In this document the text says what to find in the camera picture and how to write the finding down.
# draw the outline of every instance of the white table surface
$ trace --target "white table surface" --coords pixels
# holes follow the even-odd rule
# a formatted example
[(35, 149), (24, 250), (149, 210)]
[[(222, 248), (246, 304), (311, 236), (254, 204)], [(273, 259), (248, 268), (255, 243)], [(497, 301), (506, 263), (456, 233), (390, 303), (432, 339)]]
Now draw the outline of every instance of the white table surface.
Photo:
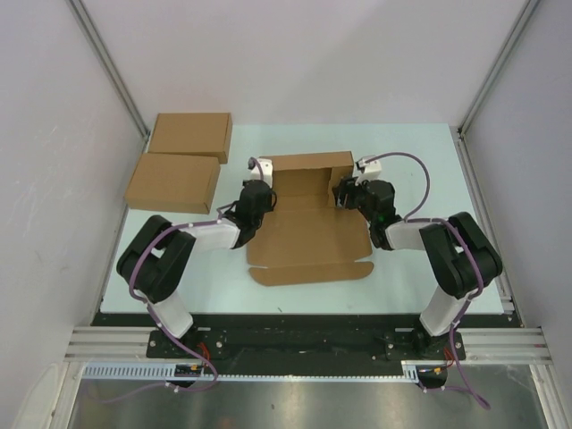
[[(351, 150), (354, 159), (391, 151), (419, 156), (431, 174), (431, 194), (419, 217), (448, 217), (459, 211), (474, 215), (463, 173), (447, 124), (376, 125), (236, 125), (232, 130), (230, 161), (222, 166), (214, 207), (239, 196), (250, 156), (289, 155)], [(396, 189), (395, 204), (404, 215), (425, 191), (423, 171), (413, 160), (383, 160), (382, 178)], [(130, 210), (120, 239), (119, 255), (153, 212)], [(160, 213), (173, 223), (208, 220), (210, 215)], [(365, 279), (266, 287), (248, 274), (244, 248), (192, 254), (179, 285), (191, 313), (252, 314), (402, 314), (419, 313), (429, 303), (437, 283), (424, 252), (383, 251), (374, 248), (369, 260), (375, 268)], [(143, 313), (127, 283), (113, 269), (106, 285), (103, 313)], [(472, 314), (502, 313), (492, 283), (469, 308)]]

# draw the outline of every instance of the flat cardboard box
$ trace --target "flat cardboard box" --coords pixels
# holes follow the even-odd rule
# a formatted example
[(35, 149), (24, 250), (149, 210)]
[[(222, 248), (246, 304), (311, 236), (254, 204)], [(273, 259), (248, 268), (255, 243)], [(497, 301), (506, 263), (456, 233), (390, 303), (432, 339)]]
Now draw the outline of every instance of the flat cardboard box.
[(366, 220), (335, 207), (332, 187), (353, 173), (351, 152), (264, 156), (273, 161), (277, 204), (247, 245), (252, 278), (264, 286), (356, 280), (374, 269)]
[(159, 114), (149, 152), (215, 156), (220, 164), (226, 164), (231, 135), (231, 114)]
[(125, 200), (140, 210), (207, 215), (220, 171), (214, 157), (143, 154)]

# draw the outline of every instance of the cardboard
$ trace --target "cardboard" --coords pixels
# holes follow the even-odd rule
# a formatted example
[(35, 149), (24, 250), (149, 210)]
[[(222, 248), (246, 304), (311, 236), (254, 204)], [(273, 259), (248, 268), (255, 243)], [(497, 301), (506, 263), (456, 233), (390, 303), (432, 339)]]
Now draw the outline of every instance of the cardboard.
[(125, 200), (140, 210), (207, 215), (220, 170), (214, 157), (143, 154)]
[(273, 161), (278, 201), (247, 245), (252, 278), (264, 286), (356, 280), (372, 254), (366, 220), (335, 207), (332, 187), (353, 173), (351, 152), (264, 156)]
[(214, 156), (226, 164), (231, 135), (231, 114), (159, 114), (149, 152)]

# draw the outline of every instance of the purple cable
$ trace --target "purple cable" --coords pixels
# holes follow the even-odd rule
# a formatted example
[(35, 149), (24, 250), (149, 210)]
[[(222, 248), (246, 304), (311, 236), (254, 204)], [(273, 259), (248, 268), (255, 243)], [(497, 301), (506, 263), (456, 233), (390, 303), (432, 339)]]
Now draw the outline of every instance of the purple cable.
[(182, 342), (180, 342), (177, 337), (175, 337), (172, 333), (167, 331), (167, 329), (163, 326), (163, 324), (159, 320), (159, 317), (157, 316), (155, 310), (151, 306), (147, 305), (147, 311), (149, 312), (149, 314), (151, 315), (153, 320), (155, 320), (155, 323), (157, 324), (157, 326), (159, 326), (161, 328), (161, 331), (163, 331), (163, 333), (166, 335), (166, 337), (169, 340), (171, 340), (177, 347), (179, 347), (179, 349), (186, 351), (191, 356), (199, 359), (201, 362), (203, 362), (205, 365), (207, 365), (209, 368), (211, 368), (211, 371), (213, 372), (213, 380), (205, 386), (200, 386), (200, 387), (196, 387), (196, 388), (193, 388), (193, 386), (190, 386), (190, 387), (177, 386), (177, 387), (175, 387), (175, 389), (178, 389), (180, 391), (206, 391), (206, 390), (210, 389), (211, 387), (213, 387), (217, 383), (218, 371), (216, 371), (216, 368), (211, 363), (211, 361), (206, 359), (205, 357), (199, 355), (196, 351), (189, 349)]
[(265, 174), (262, 171), (262, 165), (260, 165), (258, 160), (253, 156), (250, 157), (249, 161), (252, 161), (254, 165), (257, 167), (258, 172), (260, 173), (260, 180), (263, 181), (265, 179)]
[(231, 208), (232, 206), (234, 206), (234, 203), (230, 203), (230, 204), (225, 204), (224, 206), (220, 206), (216, 209), (216, 211), (218, 212), (218, 218), (221, 219), (223, 217), (223, 210), (225, 208)]
[(89, 391), (88, 388), (86, 388), (85, 392), (86, 394), (95, 402), (99, 403), (99, 404), (114, 404), (115, 402), (120, 402), (122, 400), (126, 400), (127, 398), (130, 398), (131, 396), (135, 396), (138, 393), (141, 393), (143, 391), (149, 391), (151, 389), (155, 389), (157, 387), (167, 387), (167, 382), (164, 383), (151, 383), (151, 384), (146, 384), (145, 386), (141, 386), (138, 389), (135, 389), (134, 391), (130, 391), (129, 393), (125, 393), (122, 396), (118, 396), (116, 398), (111, 398), (110, 400), (101, 400), (100, 398), (96, 398), (95, 396), (93, 396), (91, 394), (91, 392)]
[(141, 256), (139, 257), (139, 260), (137, 261), (137, 263), (135, 264), (135, 268), (133, 268), (133, 272), (131, 273), (131, 277), (129, 279), (129, 294), (131, 295), (131, 297), (133, 299), (136, 299), (137, 301), (141, 301), (145, 304), (147, 304), (147, 300), (143, 297), (140, 297), (139, 295), (137, 295), (135, 293), (135, 279), (137, 279), (137, 276), (139, 274), (139, 270), (141, 269), (141, 266), (143, 265), (143, 263), (145, 262), (145, 259), (147, 259), (147, 257), (149, 256), (149, 254), (151, 253), (151, 250), (153, 250), (155, 248), (155, 246), (157, 245), (157, 243), (159, 241), (161, 241), (162, 239), (164, 239), (167, 235), (169, 235), (171, 232), (173, 231), (177, 231), (177, 230), (182, 230), (185, 228), (189, 228), (190, 226), (208, 226), (208, 225), (216, 225), (218, 221), (205, 221), (205, 222), (195, 222), (195, 223), (180, 223), (179, 225), (173, 225), (170, 226), (169, 228), (167, 228), (166, 230), (164, 230), (163, 232), (161, 232), (159, 235), (157, 235), (153, 241), (151, 241), (151, 243), (147, 246), (147, 248), (143, 251), (143, 253), (141, 254)]
[(419, 210), (421, 210), (421, 207), (423, 207), (423, 205), (425, 204), (425, 201), (427, 201), (427, 199), (429, 198), (429, 190), (431, 189), (431, 179), (429, 177), (429, 170), (427, 170), (427, 166), (424, 164), (423, 161), (421, 161), (421, 159), (419, 159), (415, 155), (410, 154), (408, 152), (388, 152), (387, 154), (381, 154), (378, 156), (374, 156), (373, 158), (368, 159), (366, 161), (366, 163), (369, 164), (369, 163), (372, 163), (373, 161), (377, 161), (378, 159), (382, 159), (382, 158), (387, 158), (389, 156), (405, 156), (407, 158), (411, 158), (411, 159), (415, 160), (419, 165), (421, 165), (421, 168), (423, 169), (423, 172), (425, 173), (425, 183), (426, 183), (425, 194), (423, 195), (423, 199), (417, 205), (417, 207), (415, 207), (413, 210), (411, 210), (409, 213), (407, 213), (405, 216), (403, 216), (403, 220), (406, 222), (411, 215), (414, 215)]
[(409, 222), (412, 222), (412, 223), (426, 222), (426, 223), (441, 223), (441, 224), (443, 224), (450, 231), (450, 233), (453, 234), (453, 236), (457, 240), (458, 244), (463, 248), (465, 255), (467, 255), (468, 262), (469, 262), (469, 264), (471, 264), (471, 268), (473, 268), (473, 271), (475, 272), (476, 282), (477, 282), (476, 292), (469, 295), (467, 301), (465, 302), (465, 304), (463, 304), (463, 307), (460, 309), (457, 316), (455, 316), (455, 318), (453, 319), (453, 323), (451, 324), (450, 329), (449, 329), (450, 349), (451, 349), (451, 352), (453, 354), (453, 358), (455, 359), (455, 364), (457, 364), (458, 373), (461, 376), (463, 383), (466, 385), (466, 388), (464, 388), (464, 387), (449, 387), (449, 388), (447, 388), (446, 387), (445, 390), (468, 392), (473, 396), (473, 398), (475, 398), (476, 402), (481, 407), (483, 407), (486, 410), (489, 410), (489, 409), (491, 409), (491, 404), (485, 398), (483, 398), (481, 395), (479, 395), (475, 391), (473, 386), (471, 386), (471, 384), (469, 383), (467, 375), (465, 374), (465, 371), (461, 367), (461, 363), (458, 360), (457, 348), (455, 347), (456, 326), (457, 326), (458, 322), (461, 320), (461, 318), (463, 317), (463, 315), (465, 315), (465, 313), (467, 312), (468, 307), (471, 304), (471, 301), (483, 293), (483, 290), (484, 290), (483, 276), (481, 275), (481, 272), (479, 271), (479, 267), (476, 264), (475, 258), (473, 257), (473, 254), (471, 253), (470, 249), (468, 248), (468, 245), (463, 240), (463, 238), (460, 236), (457, 229), (453, 225), (451, 225), (449, 221), (447, 221), (445, 219), (441, 219), (441, 218), (425, 218), (425, 219), (411, 219)]
[[(264, 179), (264, 174), (262, 171), (262, 165), (260, 165), (260, 163), (258, 162), (258, 160), (255, 157), (251, 157), (251, 160), (254, 161), (254, 164), (256, 165), (258, 171), (260, 172), (260, 180)], [(137, 301), (143, 302), (144, 304), (147, 305), (147, 311), (149, 312), (149, 314), (151, 315), (151, 317), (153, 318), (153, 320), (155, 321), (155, 323), (157, 324), (157, 326), (161, 329), (161, 331), (163, 331), (163, 333), (165, 334), (165, 336), (171, 340), (177, 347), (179, 347), (180, 349), (182, 349), (183, 351), (189, 353), (191, 356), (193, 356), (194, 358), (198, 358), (201, 362), (203, 362), (205, 365), (207, 365), (209, 368), (211, 368), (211, 371), (213, 372), (213, 380), (205, 385), (205, 386), (200, 386), (197, 388), (192, 388), (192, 387), (180, 387), (180, 386), (175, 386), (175, 390), (176, 391), (206, 391), (208, 389), (210, 389), (211, 387), (213, 387), (216, 383), (217, 383), (217, 379), (218, 379), (218, 371), (216, 371), (215, 366), (208, 360), (205, 359), (203, 356), (199, 355), (197, 352), (189, 349), (187, 346), (185, 346), (183, 343), (181, 343), (179, 341), (178, 338), (176, 338), (174, 335), (172, 335), (161, 323), (161, 321), (159, 320), (159, 316), (157, 315), (157, 313), (155, 312), (155, 310), (148, 304), (147, 300), (143, 297), (140, 297), (139, 295), (137, 295), (135, 293), (135, 280), (137, 279), (137, 276), (139, 275), (139, 271), (141, 269), (141, 266), (143, 266), (143, 263), (145, 262), (145, 260), (147, 259), (147, 257), (149, 256), (149, 254), (151, 253), (151, 251), (153, 251), (153, 249), (155, 248), (155, 246), (159, 243), (159, 241), (161, 241), (163, 238), (165, 238), (167, 235), (169, 235), (171, 232), (173, 231), (177, 231), (177, 230), (182, 230), (185, 228), (189, 228), (189, 227), (194, 227), (194, 226), (209, 226), (209, 225), (216, 225), (218, 223), (218, 219), (221, 219), (221, 217), (223, 217), (223, 210), (225, 208), (230, 208), (232, 207), (234, 203), (230, 203), (227, 204), (225, 206), (221, 206), (218, 207), (216, 209), (216, 211), (218, 212), (218, 218), (217, 220), (214, 221), (204, 221), (204, 222), (194, 222), (194, 223), (180, 223), (178, 225), (172, 225), (169, 228), (167, 228), (166, 230), (162, 231), (159, 235), (157, 235), (147, 246), (147, 248), (143, 251), (143, 253), (141, 254), (141, 256), (139, 257), (139, 260), (137, 261), (137, 263), (135, 264), (135, 267), (133, 268), (133, 272), (131, 273), (131, 277), (129, 279), (129, 294), (131, 295), (131, 297), (133, 299), (136, 299)], [(91, 396), (91, 394), (89, 394), (89, 396), (93, 399), (96, 400), (97, 402), (101, 403), (101, 404), (112, 404), (114, 402), (119, 402), (121, 400), (125, 400), (127, 398), (130, 398), (131, 396), (134, 396), (142, 391), (146, 391), (146, 390), (150, 390), (150, 389), (154, 389), (156, 387), (160, 387), (160, 386), (169, 386), (172, 385), (168, 382), (165, 383), (151, 383), (145, 386), (142, 386), (134, 391), (131, 391), (129, 393), (126, 393), (125, 395), (122, 395), (118, 398), (112, 398), (110, 400), (99, 400), (97, 398), (94, 398), (93, 396)]]

